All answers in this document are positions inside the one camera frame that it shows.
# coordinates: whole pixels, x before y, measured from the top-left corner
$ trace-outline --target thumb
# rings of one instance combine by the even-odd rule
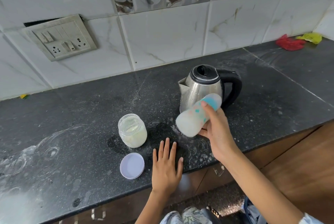
[[[203,107],[203,110],[207,113],[207,115],[210,117],[211,121],[219,120],[216,111],[212,108],[211,105],[209,105],[205,101],[201,101],[201,106]]]
[[[182,177],[182,171],[183,171],[183,157],[181,157],[177,163],[177,170],[176,170],[176,177],[178,180],[181,180]]]

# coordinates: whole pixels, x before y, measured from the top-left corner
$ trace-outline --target light switch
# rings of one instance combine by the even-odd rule
[[[79,14],[24,29],[50,61],[97,49]]]

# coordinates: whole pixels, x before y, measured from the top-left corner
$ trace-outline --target kettle lid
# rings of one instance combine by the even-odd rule
[[[200,84],[213,84],[220,80],[215,67],[210,65],[198,65],[190,72],[190,77]]]

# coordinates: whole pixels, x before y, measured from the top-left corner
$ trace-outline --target person's left hand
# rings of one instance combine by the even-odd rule
[[[169,154],[169,138],[160,142],[159,155],[153,150],[152,169],[152,192],[169,197],[177,188],[183,171],[183,157],[178,161],[177,171],[175,170],[176,142],[173,143]]]

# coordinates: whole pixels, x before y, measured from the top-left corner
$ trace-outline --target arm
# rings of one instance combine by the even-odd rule
[[[166,138],[165,148],[164,141],[160,142],[158,158],[156,149],[153,150],[152,192],[136,224],[159,223],[162,210],[182,177],[183,158],[179,159],[176,171],[175,154],[176,142],[169,155],[169,138]]]
[[[215,112],[205,102],[201,105],[210,121],[207,130],[202,129],[199,134],[209,138],[215,158],[225,165],[266,221],[270,224],[298,224],[303,213],[238,149],[223,110]]]

